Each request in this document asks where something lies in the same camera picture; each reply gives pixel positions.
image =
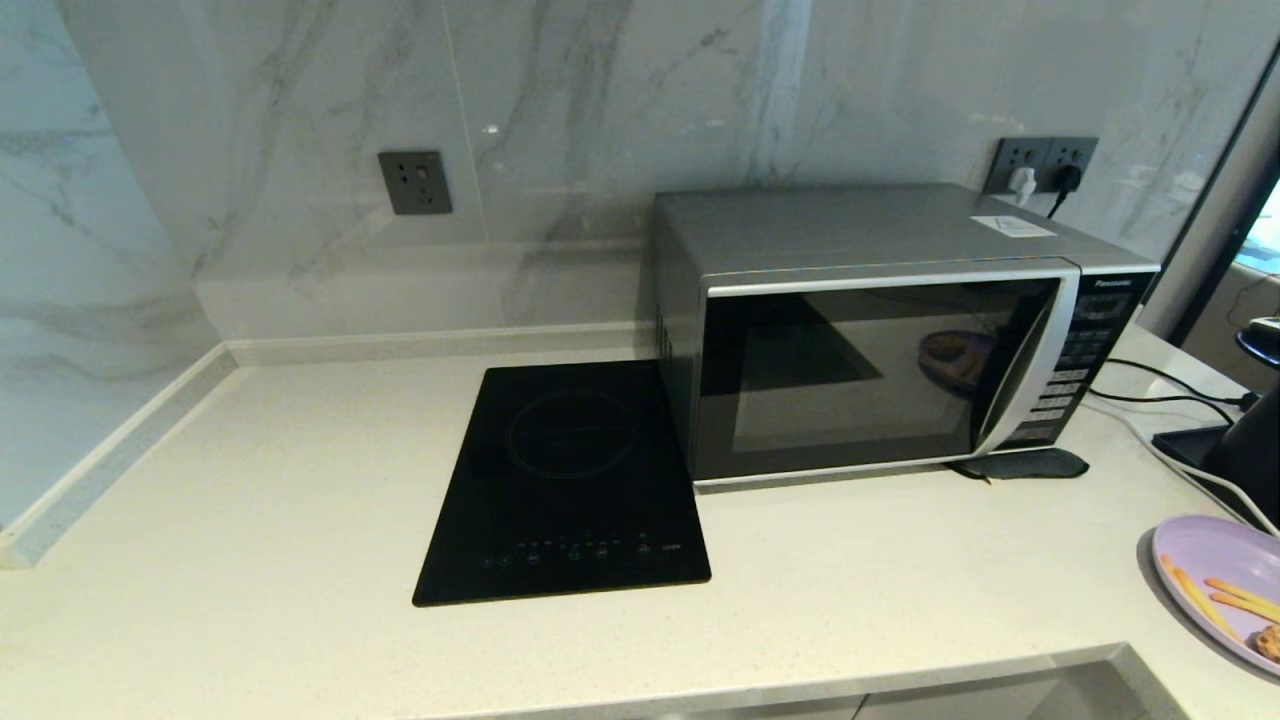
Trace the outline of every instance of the white cable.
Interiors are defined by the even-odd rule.
[[[1027,201],[1032,199],[1032,193],[1036,192],[1036,168],[1023,165],[1014,170],[1014,174],[1009,176],[1009,190],[1012,190],[1018,195],[1019,208],[1027,205]]]
[[[1097,410],[1098,413],[1102,413],[1103,415],[1108,415],[1108,416],[1111,416],[1111,418],[1114,418],[1116,420],[1120,420],[1124,424],[1124,427],[1129,428],[1129,432],[1133,433],[1133,437],[1138,438],[1138,442],[1140,442],[1142,446],[1146,447],[1148,452],[1151,452],[1157,459],[1160,459],[1165,465],[1169,465],[1169,468],[1174,473],[1176,473],[1178,477],[1183,478],[1184,480],[1192,482],[1192,479],[1188,478],[1187,475],[1194,475],[1194,477],[1197,477],[1197,478],[1199,478],[1202,480],[1208,480],[1208,482],[1211,482],[1211,483],[1213,483],[1213,484],[1216,484],[1216,486],[1219,486],[1219,487],[1229,491],[1242,503],[1244,503],[1245,507],[1248,507],[1249,512],[1252,512],[1253,516],[1257,518],[1258,523],[1261,523],[1262,527],[1266,528],[1268,533],[1271,533],[1276,538],[1280,538],[1280,528],[1276,528],[1275,524],[1271,523],[1271,519],[1267,518],[1267,515],[1257,505],[1253,503],[1253,498],[1251,498],[1243,489],[1240,489],[1239,486],[1236,486],[1231,480],[1228,480],[1226,478],[1220,478],[1220,477],[1213,475],[1211,473],[1206,473],[1204,470],[1201,470],[1199,468],[1193,468],[1190,465],[1187,465],[1185,462],[1179,462],[1178,460],[1174,460],[1172,457],[1165,455],[1164,452],[1160,451],[1158,447],[1156,447],[1149,439],[1147,439],[1146,430],[1143,430],[1138,425],[1133,424],[1133,420],[1130,420],[1129,416],[1125,415],[1124,413],[1121,413],[1121,411],[1119,411],[1116,409],[1112,409],[1110,406],[1101,405],[1098,402],[1084,401],[1080,405],[1084,405],[1089,410]]]

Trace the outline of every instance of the microwave oven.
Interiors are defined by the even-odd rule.
[[[1160,270],[951,184],[659,193],[652,249],[699,484],[1050,447]]]

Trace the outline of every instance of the french fry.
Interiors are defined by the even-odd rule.
[[[1217,578],[1210,578],[1210,579],[1204,580],[1204,584],[1208,585],[1208,587],[1211,587],[1211,588],[1213,588],[1213,589],[1222,591],[1222,592],[1225,592],[1228,594],[1234,594],[1235,597],[1238,597],[1238,598],[1240,598],[1240,600],[1243,600],[1245,602],[1252,602],[1253,605],[1261,606],[1267,612],[1274,612],[1276,615],[1280,615],[1280,603],[1272,602],[1272,601],[1262,597],[1261,594],[1254,594],[1254,593],[1252,593],[1249,591],[1242,591],[1240,588],[1233,585],[1231,583],[1222,582],[1222,580],[1220,580]]]
[[[1252,612],[1258,618],[1265,618],[1272,623],[1280,623],[1280,612],[1276,612],[1266,606],[1258,605],[1256,602],[1249,602],[1247,600],[1240,600],[1234,594],[1226,594],[1225,592],[1216,592],[1208,596],[1213,602],[1221,602],[1222,605],[1230,605],[1231,607],[1238,607],[1245,612]]]
[[[1217,606],[1210,602],[1208,598],[1204,597],[1204,593],[1202,593],[1199,588],[1196,587],[1196,582],[1192,580],[1192,577],[1187,574],[1187,570],[1183,570],[1181,568],[1174,568],[1174,578],[1178,579],[1178,584],[1181,585],[1183,593],[1187,594],[1187,598],[1190,600],[1196,605],[1196,607],[1198,607],[1199,611],[1206,618],[1210,619],[1211,623],[1217,625],[1219,630],[1222,630],[1224,633],[1226,633],[1229,638],[1231,638],[1238,643],[1244,642],[1240,639],[1240,635],[1235,634],[1235,630],[1233,630],[1231,626],[1226,624],[1226,619],[1222,618],[1222,614],[1217,611]]]

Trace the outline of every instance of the baseboard trim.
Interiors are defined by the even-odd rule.
[[[205,354],[0,532],[0,569],[33,566],[124,473],[237,368],[225,343]]]
[[[653,323],[544,325],[518,329],[456,331],[298,340],[228,341],[241,366],[356,363],[451,355],[554,352],[653,346]]]

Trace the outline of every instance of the black induction cooktop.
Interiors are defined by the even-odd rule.
[[[485,373],[413,605],[710,577],[655,361]]]

